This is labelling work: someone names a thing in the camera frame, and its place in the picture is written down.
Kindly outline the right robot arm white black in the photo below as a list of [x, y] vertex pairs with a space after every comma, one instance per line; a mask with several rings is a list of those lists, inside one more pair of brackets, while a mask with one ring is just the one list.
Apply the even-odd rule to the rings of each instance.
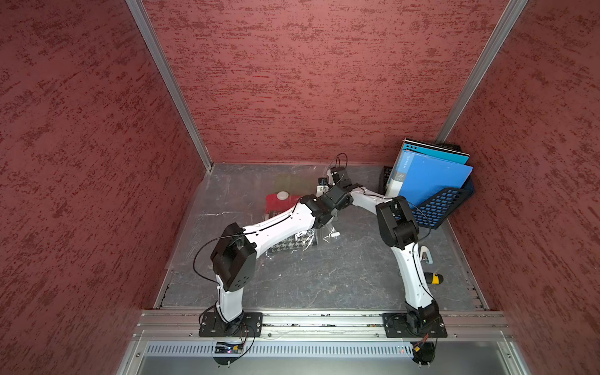
[[409, 203], [401, 196], [387, 197], [354, 184], [345, 167], [332, 167], [327, 179], [326, 196], [340, 209], [353, 205], [377, 217], [381, 239], [392, 250], [401, 274], [409, 332], [425, 336], [439, 323], [441, 315], [421, 266], [419, 225]]

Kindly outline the houndstooth black white scarf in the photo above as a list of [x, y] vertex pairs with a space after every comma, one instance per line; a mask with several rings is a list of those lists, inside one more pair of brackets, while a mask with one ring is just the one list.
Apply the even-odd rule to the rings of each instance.
[[267, 256], [275, 256], [280, 253], [304, 252], [307, 249], [317, 245], [317, 238], [314, 231], [303, 231], [294, 234], [282, 242], [270, 247]]

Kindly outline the clear plastic vacuum bag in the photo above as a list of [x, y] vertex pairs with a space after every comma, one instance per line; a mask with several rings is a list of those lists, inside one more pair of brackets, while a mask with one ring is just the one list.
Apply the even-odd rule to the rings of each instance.
[[[179, 276], [212, 276], [209, 259], [223, 229], [231, 224], [240, 226], [264, 221], [267, 195], [273, 191], [274, 178], [294, 174], [321, 178], [324, 165], [293, 164], [219, 164], [198, 187], [182, 223], [177, 245], [169, 268]], [[301, 270], [314, 270], [345, 251], [350, 239], [348, 215], [341, 212], [332, 223], [317, 230], [317, 245], [304, 252], [280, 253], [257, 262], [256, 275], [278, 275]], [[338, 237], [331, 237], [340, 232]]]

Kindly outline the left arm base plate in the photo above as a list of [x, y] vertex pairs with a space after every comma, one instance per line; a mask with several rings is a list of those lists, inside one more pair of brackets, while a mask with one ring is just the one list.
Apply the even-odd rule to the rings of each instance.
[[218, 312], [207, 312], [199, 318], [200, 338], [258, 338], [263, 326], [263, 314], [244, 312], [231, 322], [222, 320]]

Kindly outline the green knitted scarf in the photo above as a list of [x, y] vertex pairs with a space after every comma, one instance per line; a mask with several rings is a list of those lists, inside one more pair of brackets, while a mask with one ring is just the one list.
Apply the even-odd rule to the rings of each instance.
[[318, 177], [280, 174], [274, 178], [273, 191], [287, 192], [290, 195], [310, 195], [317, 190]]

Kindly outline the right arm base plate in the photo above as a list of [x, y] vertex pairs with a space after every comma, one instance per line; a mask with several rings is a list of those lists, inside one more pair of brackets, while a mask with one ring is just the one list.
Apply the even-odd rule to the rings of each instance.
[[412, 312], [388, 312], [381, 314], [384, 331], [387, 338], [447, 338], [448, 332], [442, 317], [434, 314], [432, 317], [421, 319]]

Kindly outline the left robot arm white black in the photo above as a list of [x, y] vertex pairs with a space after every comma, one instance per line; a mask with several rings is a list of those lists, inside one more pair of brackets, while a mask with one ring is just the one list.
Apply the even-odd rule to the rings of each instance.
[[234, 333], [242, 322], [244, 287], [254, 277], [257, 259], [298, 233], [326, 226], [334, 214], [353, 203], [350, 192], [354, 187], [339, 182], [320, 197], [301, 197], [292, 208], [269, 220], [246, 227], [232, 223], [212, 240], [216, 244], [210, 256], [218, 292], [215, 310], [227, 333]]

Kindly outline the red knitted scarf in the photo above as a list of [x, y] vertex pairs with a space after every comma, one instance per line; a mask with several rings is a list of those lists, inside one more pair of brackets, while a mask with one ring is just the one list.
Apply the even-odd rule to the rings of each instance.
[[276, 197], [276, 193], [267, 195], [266, 197], [266, 209], [265, 209], [265, 218], [270, 219], [271, 217], [275, 217], [295, 206], [295, 204], [300, 200], [301, 195], [291, 195], [288, 200], [280, 201]]

